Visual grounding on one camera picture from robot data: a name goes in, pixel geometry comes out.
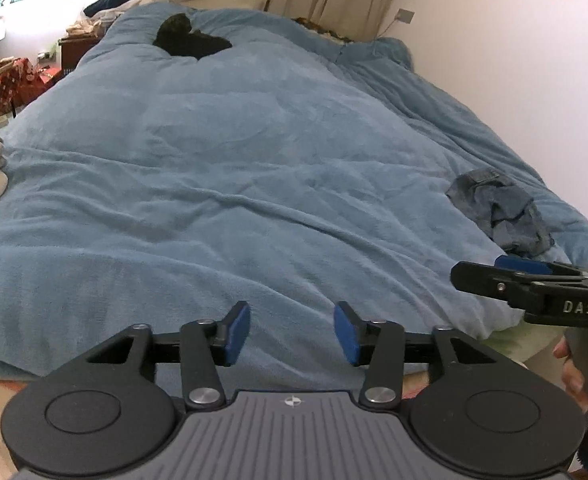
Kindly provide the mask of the person's right hand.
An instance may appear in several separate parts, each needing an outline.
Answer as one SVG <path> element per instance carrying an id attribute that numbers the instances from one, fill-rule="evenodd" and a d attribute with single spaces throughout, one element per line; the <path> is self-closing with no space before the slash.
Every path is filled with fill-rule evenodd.
<path id="1" fill-rule="evenodd" d="M 570 346 L 565 337 L 553 348 L 553 355 L 556 359 L 563 362 L 561 372 L 561 382 L 565 392 L 577 403 L 582 412 L 588 412 L 588 394 L 585 390 L 585 377 L 582 372 L 575 366 Z"/>

